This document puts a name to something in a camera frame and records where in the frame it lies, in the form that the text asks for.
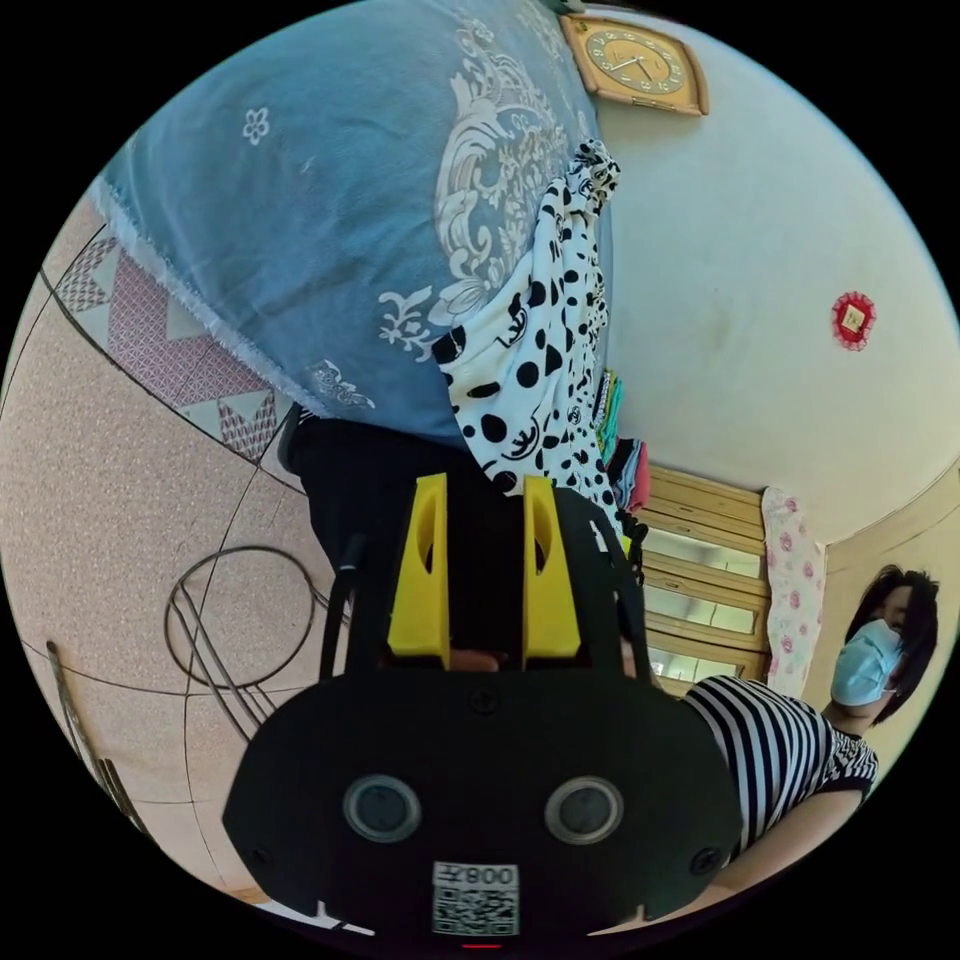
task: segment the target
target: hand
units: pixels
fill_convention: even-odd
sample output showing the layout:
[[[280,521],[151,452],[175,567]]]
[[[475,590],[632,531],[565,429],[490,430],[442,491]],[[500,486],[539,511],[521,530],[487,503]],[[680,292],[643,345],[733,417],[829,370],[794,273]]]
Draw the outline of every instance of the hand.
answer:
[[[497,673],[507,659],[504,653],[481,653],[479,650],[451,650],[450,669],[462,673]]]

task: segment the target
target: qr code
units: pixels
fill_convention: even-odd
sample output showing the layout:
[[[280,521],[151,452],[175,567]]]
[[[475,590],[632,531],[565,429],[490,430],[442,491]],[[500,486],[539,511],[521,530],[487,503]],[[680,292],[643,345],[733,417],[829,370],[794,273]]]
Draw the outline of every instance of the qr code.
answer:
[[[433,929],[457,936],[503,937],[519,933],[516,889],[462,890],[434,887]]]

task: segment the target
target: white face mask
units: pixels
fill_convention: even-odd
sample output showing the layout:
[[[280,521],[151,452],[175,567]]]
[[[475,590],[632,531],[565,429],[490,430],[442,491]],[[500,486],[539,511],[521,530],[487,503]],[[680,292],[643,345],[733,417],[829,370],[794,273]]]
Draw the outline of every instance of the white face mask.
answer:
[[[830,696],[845,707],[876,703],[900,662],[900,634],[884,620],[864,624],[840,651]]]

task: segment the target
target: blue quilt with floral pattern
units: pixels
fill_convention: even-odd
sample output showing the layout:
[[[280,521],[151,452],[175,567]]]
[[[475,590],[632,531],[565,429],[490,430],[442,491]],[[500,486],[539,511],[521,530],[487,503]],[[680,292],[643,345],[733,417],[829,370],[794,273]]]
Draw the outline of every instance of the blue quilt with floral pattern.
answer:
[[[462,443],[431,345],[506,283],[546,185],[597,136],[539,0],[364,0],[205,74],[92,194],[127,252],[293,400]]]

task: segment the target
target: striped shirt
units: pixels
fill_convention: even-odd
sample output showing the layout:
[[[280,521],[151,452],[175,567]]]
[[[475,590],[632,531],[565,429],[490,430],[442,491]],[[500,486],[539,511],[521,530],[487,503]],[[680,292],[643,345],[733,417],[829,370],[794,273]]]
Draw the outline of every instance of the striped shirt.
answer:
[[[866,798],[876,780],[876,754],[860,737],[755,680],[710,677],[683,702],[710,726],[740,796],[743,831],[731,860],[815,793],[859,790]]]

